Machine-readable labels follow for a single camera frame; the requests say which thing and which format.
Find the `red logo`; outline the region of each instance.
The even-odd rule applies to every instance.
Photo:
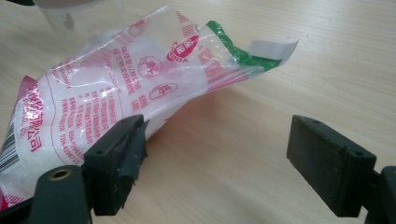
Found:
[[[199,36],[194,35],[179,45],[175,42],[171,51],[166,55],[166,59],[171,62],[186,62],[186,57],[192,53],[198,43],[198,40]]]
[[[139,36],[145,32],[149,25],[149,18],[142,19],[129,27],[129,34],[131,36]]]
[[[147,56],[140,60],[137,72],[142,77],[151,78],[158,76],[163,70],[163,64],[155,57]]]
[[[156,100],[168,94],[171,91],[175,91],[178,85],[176,83],[167,83],[157,86],[156,88],[152,89],[151,93],[149,94],[149,98],[151,100]]]

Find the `green stripe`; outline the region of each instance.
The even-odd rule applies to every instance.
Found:
[[[207,26],[215,33],[223,45],[230,51],[233,57],[236,59],[236,62],[240,65],[254,66],[259,65],[264,68],[264,71],[268,71],[275,67],[278,67],[282,60],[261,58],[256,56],[249,55],[246,51],[237,48],[233,45],[233,41],[228,37],[224,30],[221,28],[221,25],[216,21],[210,21],[207,23]]]

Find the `wood grain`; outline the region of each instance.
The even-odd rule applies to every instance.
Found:
[[[363,223],[338,218],[286,159],[293,114],[319,119],[396,161],[396,3],[124,1],[132,21],[162,5],[220,22],[234,43],[291,42],[284,66],[198,97],[148,140],[125,209],[94,223]],[[66,54],[37,7],[0,6],[0,139],[18,87]]]

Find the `black plastic part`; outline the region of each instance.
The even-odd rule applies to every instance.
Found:
[[[389,223],[396,223],[396,166],[382,170],[378,188]]]
[[[52,223],[92,223],[83,174],[78,166],[50,170],[37,181],[29,224]]]
[[[35,3],[32,0],[7,0],[8,2],[16,3],[21,6],[31,7],[34,6]]]
[[[26,224],[32,202],[33,199],[28,199],[0,212],[0,223]]]
[[[147,124],[142,115],[122,119],[85,153],[82,169],[97,216],[114,216],[124,206],[147,157]]]
[[[363,206],[368,211],[367,217],[364,222],[365,224],[388,223],[387,213],[382,204],[380,189],[378,187],[378,182],[381,178],[381,175],[373,171],[372,178],[368,182],[365,182],[362,186],[362,202]]]
[[[327,125],[294,115],[287,157],[338,217],[357,217],[376,157]]]

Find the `plastic bag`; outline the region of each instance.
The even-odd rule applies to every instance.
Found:
[[[151,136],[191,98],[277,67],[295,47],[256,41],[249,54],[216,22],[197,29],[162,7],[38,80],[27,77],[0,157],[1,209],[32,197],[49,169],[81,165],[118,120],[143,114]]]

